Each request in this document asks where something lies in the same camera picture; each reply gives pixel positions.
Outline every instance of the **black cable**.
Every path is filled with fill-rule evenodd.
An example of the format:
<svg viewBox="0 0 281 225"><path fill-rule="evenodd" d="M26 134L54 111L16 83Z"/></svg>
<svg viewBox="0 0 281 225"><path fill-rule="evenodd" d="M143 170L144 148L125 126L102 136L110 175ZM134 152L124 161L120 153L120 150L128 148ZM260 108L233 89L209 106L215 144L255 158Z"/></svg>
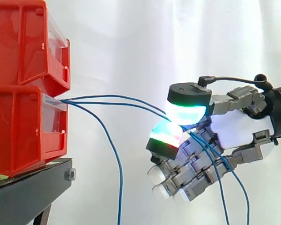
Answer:
<svg viewBox="0 0 281 225"><path fill-rule="evenodd" d="M243 83L249 83L249 84L260 84L265 83L266 80L263 81L250 81L242 78L235 78L235 77L216 77L215 81L237 81L237 82L243 82Z"/></svg>
<svg viewBox="0 0 281 225"><path fill-rule="evenodd" d="M216 81L236 81L236 82L243 82L248 84L254 84L256 87L263 89L263 90L271 90L273 86L267 81L267 78L263 74L258 74L255 76L255 79L246 80L242 78L236 77L216 77L216 76L201 76L199 77L198 85L201 87L207 87L207 85L212 84Z"/></svg>

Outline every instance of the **red plastic drawer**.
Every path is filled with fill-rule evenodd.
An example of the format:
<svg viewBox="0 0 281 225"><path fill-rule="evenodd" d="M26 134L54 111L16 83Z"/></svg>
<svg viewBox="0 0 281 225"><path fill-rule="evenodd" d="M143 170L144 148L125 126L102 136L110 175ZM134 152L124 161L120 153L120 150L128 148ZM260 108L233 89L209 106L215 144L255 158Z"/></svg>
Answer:
<svg viewBox="0 0 281 225"><path fill-rule="evenodd" d="M0 85L36 85L55 97L70 89L70 42L43 0L0 0Z"/></svg>
<svg viewBox="0 0 281 225"><path fill-rule="evenodd" d="M13 177L67 153L67 105L36 86L0 87L0 175Z"/></svg>

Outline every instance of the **black shelf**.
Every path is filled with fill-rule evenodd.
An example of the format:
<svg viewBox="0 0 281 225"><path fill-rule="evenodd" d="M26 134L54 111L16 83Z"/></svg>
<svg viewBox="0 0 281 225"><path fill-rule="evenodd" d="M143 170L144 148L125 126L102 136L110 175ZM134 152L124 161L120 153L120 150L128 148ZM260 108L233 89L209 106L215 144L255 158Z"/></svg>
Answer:
<svg viewBox="0 0 281 225"><path fill-rule="evenodd" d="M23 176L0 181L0 225L46 224L50 205L72 184L68 172L71 158L59 158L50 165Z"/></svg>

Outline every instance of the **white curtain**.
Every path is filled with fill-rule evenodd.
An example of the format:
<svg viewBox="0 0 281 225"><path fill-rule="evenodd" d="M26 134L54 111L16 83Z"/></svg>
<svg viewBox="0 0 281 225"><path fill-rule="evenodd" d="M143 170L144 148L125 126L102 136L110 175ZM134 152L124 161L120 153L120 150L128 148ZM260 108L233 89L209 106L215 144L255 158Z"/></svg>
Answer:
<svg viewBox="0 0 281 225"><path fill-rule="evenodd" d="M47 0L71 40L72 88L64 97L122 94L164 107L169 85L201 75L253 79L281 86L281 0ZM214 93L242 86L211 85ZM218 183L186 206L151 195L145 150L156 116L124 106L90 106L105 122L124 168L122 225L223 225ZM69 151L77 180L52 206L51 225L114 225L118 167L100 124L70 108ZM247 189L251 224L281 225L281 144L236 173ZM230 223L244 225L245 198L222 179Z"/></svg>

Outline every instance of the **blue cable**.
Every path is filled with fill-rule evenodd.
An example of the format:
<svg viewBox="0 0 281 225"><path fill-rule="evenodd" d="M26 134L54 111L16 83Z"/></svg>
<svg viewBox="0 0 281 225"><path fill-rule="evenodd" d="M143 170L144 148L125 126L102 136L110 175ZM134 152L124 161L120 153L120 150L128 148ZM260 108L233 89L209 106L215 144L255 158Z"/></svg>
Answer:
<svg viewBox="0 0 281 225"><path fill-rule="evenodd" d="M137 108L141 108L141 109L147 110L149 112L154 113L155 115L158 115L158 116L168 120L168 118L166 118L165 116L160 115L160 114L156 113L155 111L153 111L151 109L148 109L148 108L140 106L140 105L135 105L135 104L129 104L129 103L110 103L110 102L74 102L74 101L67 101L67 100L62 100L62 102L70 104L70 105L72 105L72 104L74 104L74 105L76 105L76 104L98 104L98 105L124 105L124 106L132 106L132 107L137 107ZM209 159L211 160L211 162L212 162L212 164L214 166L215 173L216 173L217 179L219 181L219 185L220 185L220 190L221 190L221 196L222 196L222 202L223 202L223 206L224 206L226 222L227 222L227 225L229 225L229 219L228 219L227 207L226 207L225 198L224 198L222 182L221 182L221 178L220 178L217 166L216 166L214 160L212 159L210 153L206 150L206 148L200 142L198 142L198 144L206 152L206 154L208 155Z"/></svg>
<svg viewBox="0 0 281 225"><path fill-rule="evenodd" d="M159 112L165 114L165 111L148 103L145 102L143 100L137 99L137 98L133 98L133 97L128 97L128 96L123 96L123 95L90 95L90 96L81 96L81 97L74 97L74 98L68 98L68 99L63 99L65 101L72 101L72 100L79 100L79 99L89 99L89 98L124 98L124 99L128 99L128 100L132 100L132 101L136 101L136 102L140 102L143 103L147 106L152 107L153 109L158 110Z"/></svg>
<svg viewBox="0 0 281 225"><path fill-rule="evenodd" d="M131 106L131 107L136 107L136 108L140 108L140 109L144 109L147 110L151 113L154 113L155 115L170 121L166 116L161 115L155 111L153 111L152 109L148 109L147 107L141 106L141 105L136 105L136 104L130 104L130 103L114 103L114 102L75 102L75 101L68 101L68 100L61 100L61 102L63 103L74 103L74 104L90 104L90 105L124 105L124 106Z"/></svg>
<svg viewBox="0 0 281 225"><path fill-rule="evenodd" d="M227 161L227 159L225 157L223 157L217 150L215 150L208 142L206 142L204 139L199 138L198 136L196 136L194 133L190 132L190 135L193 137L193 139L195 139L198 143L204 143L206 146L208 146L208 148L214 153L216 154L226 165L226 167L232 172L232 174L234 175L235 179L238 181L240 187L242 188L243 192L244 192L244 196L246 199L246 203L247 203L247 225L249 225L250 223L250 202L249 202L249 197L248 194L244 188L244 185L242 184L242 182L240 181L239 177L236 175L236 173L234 172L233 168L231 167L230 163Z"/></svg>
<svg viewBox="0 0 281 225"><path fill-rule="evenodd" d="M197 141L197 143L206 152L206 154L208 155L210 161L212 162L212 165L214 166L215 173L216 173L216 176L217 176L217 180L219 181L219 185L220 185L220 191L221 191L222 203L223 203L224 212L225 212L226 223L227 223L227 225L230 225L229 217L228 217L228 212L227 212L227 207L226 207L226 201L225 201L225 197L224 197L224 190L223 190L223 186L222 186L222 181L221 181L221 177L220 177L219 171L217 169L216 163L215 163L214 159L211 157L211 155L208 152L208 150L205 148L205 146L203 146L202 143L199 142L199 141Z"/></svg>
<svg viewBox="0 0 281 225"><path fill-rule="evenodd" d="M107 135L107 138L109 140L109 143L111 144L111 147L113 149L113 152L117 158L117 162L118 162L118 169L119 169L119 173L120 173L120 187L119 187L119 195L118 195L118 225L121 224L121 215L122 215L122 198L123 198L123 168L122 168L122 164L121 164L121 160L118 156L118 151L116 149L116 147L114 146L113 144L113 141L108 133L108 130L106 128L106 126L104 125L104 123L100 120L99 117L97 117L93 112L91 112L90 110L80 106L80 105L77 105L73 102L68 102L68 101L63 101L64 103L67 103L69 105L73 105L75 107L78 107L84 111L86 111L87 113L89 113L90 115L92 115L93 117L95 117L97 119L97 121L101 124L101 126L103 127L106 135Z"/></svg>
<svg viewBox="0 0 281 225"><path fill-rule="evenodd" d="M155 106L153 106L153 105L151 105L151 104L149 104L149 103L146 103L146 102L144 102L144 101L142 101L142 100L139 100L139 99L136 99L136 98L131 98L131 97L126 97L126 96L118 96L118 95L98 95L98 96L75 97L75 98L71 98L70 100L78 100L78 99L85 99L85 98L100 98L100 97L103 97L103 98L118 97L118 98L126 98L126 99L129 99L129 100L138 101L138 102L144 103L144 104L146 104L146 105L148 105L148 106L150 106L150 107L153 107L153 108L157 109L158 111L160 111L160 112L162 112L162 113L165 114L165 112L164 112L163 110L159 109L158 107L155 107ZM148 109L148 108L143 107L143 106L140 106L140 105L135 105L135 104L129 104L129 103L107 103L107 102L72 102L72 101L67 101L67 99L62 100L62 102L67 103L67 104L69 104L69 105L73 105L73 106L79 107L79 108L81 108L81 109L87 111L88 113L90 113L91 115L93 115L93 116L101 123L101 125L103 126L103 128L104 128L104 130L105 130L105 132L106 132L106 134L107 134L107 136L108 136L108 138L109 138L109 141L110 141L111 145L113 146L113 150L114 150L114 152L115 152L115 154L116 154L116 156L117 156L118 163L120 163L119 158L118 158L118 154L117 154L116 149L115 149L115 147L114 147L114 145L113 145L113 143L112 143L112 140L111 140L111 138L110 138L110 136L109 136L109 134L108 134L108 131L107 131L106 127L104 126L104 124L102 123L102 121L101 121L95 114L93 114L91 111L89 111L89 110L85 109L84 107L79 106L79 105L77 105L77 104L125 105L125 106L138 107L138 108L147 110L147 111L149 111L149 112L151 112L151 113L154 113L155 115L158 115L158 116L162 117L163 119L169 120L169 119L166 118L165 116L160 115L160 114L156 113L155 111L153 111L153 110L151 110L151 109ZM245 197L246 197L247 208L248 208L248 210L247 210L247 225L248 225L248 224L249 224L249 219L250 219L250 205L249 205L249 198L248 198L247 192L246 192L246 190L245 190L245 188L244 188L242 182L240 181L240 179L238 178L238 176L235 174L235 172L233 171L232 167L230 166L229 162L226 160L225 157L223 157L221 154L219 154L219 153L218 153L211 145L209 145L205 140L200 139L199 137L197 137L197 136L196 136L195 134L193 134L193 133L190 133L190 135L195 139L195 141L196 141L198 144L201 145L200 142L206 144L206 145L210 148L210 150L211 150L214 154L216 154L216 155L225 163L225 165L228 167L228 169L229 169L229 170L232 172L232 174L235 176L236 180L237 180L238 183L240 184L240 186L241 186L241 188L242 188L242 190L243 190L243 192L244 192L244 195L245 195ZM201 145L201 147L202 147L203 150L207 153L209 159L211 159L211 162L213 163L213 166L214 166L214 168L215 168L215 172L216 172L216 175L217 175L219 184L220 184L220 190L221 190L221 195L222 195L222 201L223 201L223 206L224 206L224 211L225 211L226 222L227 222L227 224L229 225L228 213L227 213L227 208L226 208L226 204L225 204L225 200L224 200L223 188L222 188L222 183L221 183L220 175L219 175L219 173L218 173L216 164L215 164L214 160L211 158L209 152L206 151L206 148L205 148L203 145ZM122 187L122 188L120 187L119 210L118 210L118 225L120 224L120 223L119 223L119 221L120 221L120 215L121 215L121 203L120 203L120 201L121 201L121 199L122 199L122 191L121 191L122 189L123 189L123 187Z"/></svg>

